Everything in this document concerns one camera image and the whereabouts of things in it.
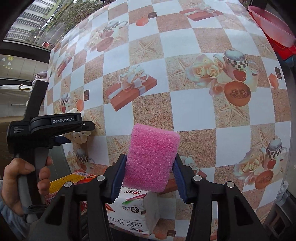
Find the tree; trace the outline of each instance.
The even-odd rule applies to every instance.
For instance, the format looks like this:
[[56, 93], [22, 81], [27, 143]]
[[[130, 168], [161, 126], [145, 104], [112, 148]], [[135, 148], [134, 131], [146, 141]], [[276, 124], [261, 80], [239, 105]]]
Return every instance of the tree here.
[[82, 20], [87, 18], [93, 12], [99, 10], [103, 6], [113, 2], [113, 0], [107, 0], [104, 2], [80, 0], [67, 9], [67, 13], [63, 15], [61, 22], [66, 25], [66, 33], [73, 29]]

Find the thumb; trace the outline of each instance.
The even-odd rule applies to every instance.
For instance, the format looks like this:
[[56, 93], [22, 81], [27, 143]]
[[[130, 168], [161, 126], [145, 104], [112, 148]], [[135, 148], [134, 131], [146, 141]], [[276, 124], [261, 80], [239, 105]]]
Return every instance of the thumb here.
[[9, 165], [5, 167], [4, 177], [7, 179], [16, 179], [20, 174], [26, 175], [35, 171], [35, 167], [21, 158], [14, 158]]

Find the sleeve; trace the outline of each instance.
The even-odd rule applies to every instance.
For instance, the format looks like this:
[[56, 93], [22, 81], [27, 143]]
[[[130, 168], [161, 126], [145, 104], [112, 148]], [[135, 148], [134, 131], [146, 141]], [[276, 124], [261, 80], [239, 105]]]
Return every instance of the sleeve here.
[[1, 196], [2, 183], [3, 180], [0, 180], [0, 212], [15, 236], [19, 240], [23, 240], [29, 234], [30, 224], [26, 223], [22, 217], [15, 214], [9, 207], [6, 206]]

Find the human hand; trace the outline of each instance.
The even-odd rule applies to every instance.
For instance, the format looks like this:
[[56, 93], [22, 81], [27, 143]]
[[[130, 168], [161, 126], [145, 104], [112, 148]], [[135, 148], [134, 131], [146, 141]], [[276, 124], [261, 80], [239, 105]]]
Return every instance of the human hand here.
[[[52, 164], [52, 159], [47, 157], [46, 166]], [[35, 167], [21, 158], [14, 158], [9, 165], [5, 167], [2, 185], [2, 199], [5, 204], [17, 215], [24, 214], [22, 204], [17, 188], [17, 176], [20, 174], [27, 175], [35, 171]], [[40, 181], [37, 184], [41, 195], [49, 194], [50, 187], [50, 170], [44, 167], [39, 172]]]

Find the table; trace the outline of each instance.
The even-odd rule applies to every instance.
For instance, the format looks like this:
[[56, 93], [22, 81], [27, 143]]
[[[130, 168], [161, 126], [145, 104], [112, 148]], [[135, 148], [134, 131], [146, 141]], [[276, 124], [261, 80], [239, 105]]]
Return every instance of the table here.
[[[77, 108], [96, 125], [87, 143], [63, 145], [72, 172], [103, 174], [135, 123], [173, 130], [186, 165], [235, 182], [265, 220], [288, 162], [290, 105], [274, 51], [237, 0], [117, 0], [67, 33], [47, 73], [46, 114]], [[192, 205], [176, 190], [171, 175], [150, 239], [185, 240]], [[216, 206], [212, 225], [214, 236]]]

